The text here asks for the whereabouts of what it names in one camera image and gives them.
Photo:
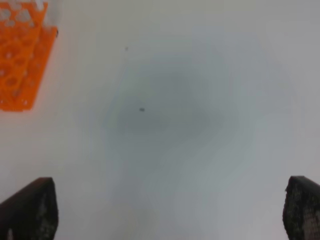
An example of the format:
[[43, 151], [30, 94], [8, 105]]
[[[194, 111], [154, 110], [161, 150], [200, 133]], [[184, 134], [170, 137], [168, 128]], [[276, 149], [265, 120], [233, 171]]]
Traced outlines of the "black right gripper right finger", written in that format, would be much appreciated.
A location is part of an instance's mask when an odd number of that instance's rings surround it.
[[320, 238], [320, 185], [305, 176], [291, 176], [285, 189], [282, 222], [290, 240]]

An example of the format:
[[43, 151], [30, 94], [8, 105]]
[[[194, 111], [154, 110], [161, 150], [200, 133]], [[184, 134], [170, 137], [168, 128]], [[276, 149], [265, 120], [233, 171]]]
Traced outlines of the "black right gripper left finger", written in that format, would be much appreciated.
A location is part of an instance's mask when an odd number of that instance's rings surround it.
[[2, 240], [53, 240], [58, 225], [52, 177], [39, 177], [0, 203]]

